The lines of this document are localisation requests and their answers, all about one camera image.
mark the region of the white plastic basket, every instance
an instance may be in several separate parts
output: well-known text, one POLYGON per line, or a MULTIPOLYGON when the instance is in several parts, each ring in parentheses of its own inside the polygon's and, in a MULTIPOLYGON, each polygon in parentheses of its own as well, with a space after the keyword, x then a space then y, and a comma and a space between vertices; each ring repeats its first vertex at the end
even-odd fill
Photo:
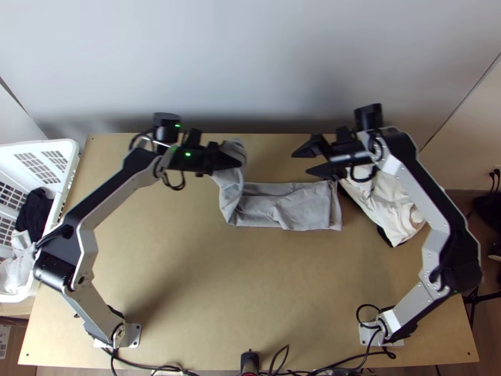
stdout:
MULTIPOLYGON (((78 144, 70 139, 0 145, 0 256, 11 257, 11 233, 27 194, 38 187, 54 199, 44 234, 61 216, 79 162, 78 144)), ((39 283, 30 273, 15 295, 0 293, 0 302, 16 303, 35 295, 39 283)))

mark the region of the floor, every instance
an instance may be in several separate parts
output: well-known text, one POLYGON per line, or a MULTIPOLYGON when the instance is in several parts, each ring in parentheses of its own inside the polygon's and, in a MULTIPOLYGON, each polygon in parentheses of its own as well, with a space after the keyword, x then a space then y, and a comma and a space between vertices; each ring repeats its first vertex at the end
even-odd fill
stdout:
MULTIPOLYGON (((472 196, 468 194, 456 194, 452 196, 458 207, 464 212, 470 210, 472 196)), ((484 279, 480 287, 480 295, 497 292, 499 290, 496 278, 501 269, 501 263, 487 258, 487 251, 495 241, 496 235, 476 215, 472 215, 469 221, 470 230, 480 241, 482 249, 482 269, 484 279)), ((480 362, 441 365, 439 367, 442 376, 477 376, 495 375, 501 369, 501 299, 483 302, 477 306, 473 334, 477 344, 480 362)), ((436 376, 435 367, 407 367, 407 368, 380 368, 373 370, 378 376, 436 376)), ((120 376, 146 376, 149 371, 119 370, 120 376)), ((37 376, 109 376, 110 370, 85 370, 76 368, 52 368, 39 367, 37 376)), ((203 376, 234 376, 235 372, 204 372, 203 376)))

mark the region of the cardboard box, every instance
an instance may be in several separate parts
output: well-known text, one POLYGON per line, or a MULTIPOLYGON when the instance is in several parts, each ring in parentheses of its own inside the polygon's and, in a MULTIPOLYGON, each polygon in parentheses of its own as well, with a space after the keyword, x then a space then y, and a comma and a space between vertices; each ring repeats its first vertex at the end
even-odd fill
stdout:
POLYGON ((2 376, 36 376, 35 366, 18 365, 26 325, 26 321, 0 317, 0 375, 2 376))

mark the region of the white wall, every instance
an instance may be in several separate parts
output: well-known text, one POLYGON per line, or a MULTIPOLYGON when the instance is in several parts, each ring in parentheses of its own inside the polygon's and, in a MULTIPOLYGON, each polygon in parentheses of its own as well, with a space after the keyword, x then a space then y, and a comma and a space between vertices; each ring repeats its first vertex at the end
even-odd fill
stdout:
POLYGON ((499 0, 25 0, 0 14, 0 75, 59 136, 155 111, 308 126, 382 102, 423 145, 501 50, 499 0))
POLYGON ((46 138, 33 119, 0 85, 0 144, 46 138))
POLYGON ((422 150, 420 159, 446 189, 490 189, 488 173, 501 166, 500 62, 422 150))

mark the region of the black cable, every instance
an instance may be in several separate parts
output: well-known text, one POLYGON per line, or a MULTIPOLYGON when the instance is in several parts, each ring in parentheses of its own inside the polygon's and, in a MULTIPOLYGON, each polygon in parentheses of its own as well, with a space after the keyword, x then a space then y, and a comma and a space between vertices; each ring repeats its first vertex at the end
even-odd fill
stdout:
POLYGON ((53 231, 49 232, 44 237, 42 237, 38 242, 36 242, 35 248, 39 249, 41 246, 50 242, 51 240, 54 240, 60 237, 61 235, 69 234, 71 231, 73 231, 73 228, 69 224, 64 224, 62 226, 59 226, 53 231))
MULTIPOLYGON (((349 358, 343 359, 340 362, 328 365, 327 367, 317 369, 317 370, 311 372, 311 375, 317 375, 317 374, 319 374, 321 372, 328 371, 328 370, 344 370, 344 371, 357 371, 357 370, 359 370, 360 368, 363 367, 363 365, 367 361, 367 358, 370 356, 369 354, 370 354, 370 351, 371 351, 372 342, 374 341, 374 338, 376 338, 377 334, 379 332, 381 332, 381 331, 382 331, 382 329, 380 327, 378 327, 378 329, 376 331, 374 331, 374 333, 372 334, 372 337, 369 340, 369 343, 367 345, 367 351, 365 351, 364 354, 355 355, 353 357, 349 357, 349 358), (338 367, 338 365, 340 365, 340 364, 343 364, 343 363, 346 363, 346 362, 348 362, 350 360, 354 360, 354 359, 361 358, 361 357, 363 357, 363 359, 360 362, 360 364, 358 366, 356 366, 356 367, 352 367, 352 368, 341 368, 341 367, 338 367)), ((396 355, 394 353, 390 353, 388 351, 383 351, 383 353, 387 354, 390 358, 392 358, 392 357, 389 354, 393 354, 396 357, 396 355)))
POLYGON ((378 313, 381 313, 381 310, 376 307, 374 304, 362 304, 360 306, 358 306, 358 308, 356 309, 356 312, 355 312, 355 317, 356 317, 356 321, 358 321, 358 323, 360 324, 361 327, 363 328, 367 328, 367 329, 378 329, 380 328, 379 325, 367 325, 367 324, 364 324, 361 320, 360 320, 360 311, 362 308, 365 308, 365 307, 371 307, 371 308, 374 308, 375 310, 378 311, 378 313))
POLYGON ((129 143, 129 150, 132 150, 134 148, 134 144, 136 143, 138 138, 146 137, 146 138, 148 138, 148 140, 150 141, 150 143, 152 145, 152 151, 155 151, 155 144, 153 143, 153 139, 150 136, 148 136, 148 133, 153 133, 154 131, 155 131, 155 127, 150 128, 150 129, 145 130, 145 131, 142 131, 142 132, 139 132, 134 137, 132 137, 132 139, 130 140, 130 143, 129 143))
POLYGON ((111 368, 111 372, 112 372, 113 376, 118 376, 116 374, 115 366, 113 365, 113 361, 115 360, 116 353, 118 353, 117 348, 112 351, 111 357, 110 357, 110 368, 111 368))
POLYGON ((162 182, 169 188, 173 189, 174 191, 180 191, 186 186, 186 179, 184 177, 184 171, 181 170, 181 183, 178 185, 172 185, 168 181, 168 175, 167 175, 167 170, 165 170, 164 174, 162 175, 162 182))
POLYGON ((153 371, 152 375, 158 371, 170 371, 170 372, 183 372, 185 375, 188 375, 188 376, 199 376, 197 373, 195 373, 193 371, 185 370, 185 369, 177 367, 175 365, 166 364, 166 365, 161 365, 161 366, 157 367, 157 366, 153 366, 153 365, 145 365, 145 364, 130 362, 130 361, 125 360, 123 358, 120 358, 118 356, 118 349, 114 349, 111 352, 111 351, 108 351, 107 349, 103 348, 103 351, 111 357, 111 371, 113 372, 113 376, 116 376, 116 370, 113 366, 114 360, 118 360, 120 363, 127 364, 131 367, 134 367, 134 368, 139 368, 142 370, 151 370, 151 371, 153 371))
MULTIPOLYGON (((492 179, 492 184, 490 185, 490 191, 487 194, 487 196, 490 196, 493 193, 493 191, 494 191, 494 182, 495 182, 494 176, 496 176, 495 172, 492 172, 492 171, 489 172, 489 177, 492 179)), ((498 188, 499 188, 499 176, 498 176, 498 179, 497 179, 496 192, 497 192, 498 188)), ((468 214, 465 216, 467 220, 470 219, 470 217, 472 216, 473 212, 474 212, 473 209, 468 212, 468 214)))
POLYGON ((494 174, 497 176, 496 192, 499 190, 499 180, 501 179, 501 171, 499 169, 494 169, 494 174))
POLYGON ((268 369, 268 376, 277 376, 278 373, 280 372, 280 370, 282 369, 282 367, 284 366, 286 360, 287 360, 287 356, 289 355, 289 344, 283 346, 280 350, 278 350, 275 355, 273 355, 273 358, 271 360, 271 363, 270 363, 270 368, 268 369), (275 372, 272 372, 273 371, 273 366, 275 365, 275 361, 277 360, 277 357, 283 352, 285 351, 286 354, 284 355, 284 358, 282 359, 282 363, 280 363, 280 366, 278 366, 277 370, 275 372))
POLYGON ((489 172, 489 176, 492 179, 492 184, 490 186, 490 191, 489 191, 489 194, 491 194, 494 191, 494 180, 495 180, 494 176, 495 176, 495 174, 493 172, 489 172))
POLYGON ((376 176, 378 168, 377 168, 377 166, 372 166, 371 173, 367 177, 363 177, 362 179, 355 177, 354 170, 355 170, 355 167, 349 168, 349 178, 351 180, 353 180, 355 183, 367 183, 369 180, 372 180, 372 178, 374 176, 376 176))

